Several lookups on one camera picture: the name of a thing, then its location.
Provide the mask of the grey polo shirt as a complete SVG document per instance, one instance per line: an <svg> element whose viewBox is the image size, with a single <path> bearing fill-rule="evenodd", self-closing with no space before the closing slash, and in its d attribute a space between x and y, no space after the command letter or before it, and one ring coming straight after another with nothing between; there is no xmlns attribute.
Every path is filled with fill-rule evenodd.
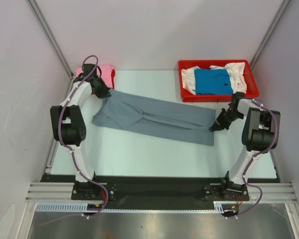
<svg viewBox="0 0 299 239"><path fill-rule="evenodd" d="M162 101L110 90L93 116L99 127L213 146L214 109Z"/></svg>

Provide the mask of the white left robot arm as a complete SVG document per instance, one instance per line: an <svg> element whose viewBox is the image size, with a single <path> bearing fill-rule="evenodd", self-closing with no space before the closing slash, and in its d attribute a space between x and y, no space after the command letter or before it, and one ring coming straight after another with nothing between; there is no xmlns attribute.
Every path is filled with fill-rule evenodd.
<svg viewBox="0 0 299 239"><path fill-rule="evenodd" d="M86 183L82 192L89 199L99 196L100 186L90 182L95 176L95 171L90 166L85 150L87 128L81 108L90 96L99 99L107 97L109 89L114 88L114 77L115 70L109 64L84 64L82 69L77 71L66 99L50 108L53 137L69 153L76 171L75 180Z"/></svg>

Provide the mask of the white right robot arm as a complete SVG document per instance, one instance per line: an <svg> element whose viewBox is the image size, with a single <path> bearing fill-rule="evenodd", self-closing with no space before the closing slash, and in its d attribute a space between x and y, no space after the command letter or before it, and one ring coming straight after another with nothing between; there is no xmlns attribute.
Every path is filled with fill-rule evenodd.
<svg viewBox="0 0 299 239"><path fill-rule="evenodd" d="M247 184L256 163L264 154L276 148L279 140L281 113L266 108L258 99L246 98L242 92L232 95L229 108L221 110L209 130L228 130L237 119L245 119L242 131L243 149L228 171L229 182L220 187L220 195L226 200L231 200L238 194L235 184Z"/></svg>

